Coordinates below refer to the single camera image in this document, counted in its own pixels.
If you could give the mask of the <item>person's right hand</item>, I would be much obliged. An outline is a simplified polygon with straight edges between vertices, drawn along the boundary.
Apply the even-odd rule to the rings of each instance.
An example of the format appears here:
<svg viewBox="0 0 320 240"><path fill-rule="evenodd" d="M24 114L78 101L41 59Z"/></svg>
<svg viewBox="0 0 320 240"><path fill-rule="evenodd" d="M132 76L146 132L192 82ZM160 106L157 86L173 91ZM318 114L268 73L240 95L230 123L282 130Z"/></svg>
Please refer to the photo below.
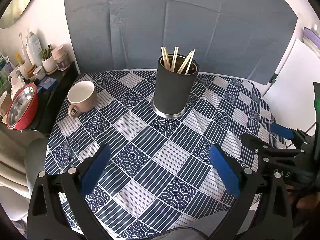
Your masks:
<svg viewBox="0 0 320 240"><path fill-rule="evenodd" d="M291 212L298 210L313 211L319 206L319 192L304 188L294 188L291 185L285 185Z"/></svg>

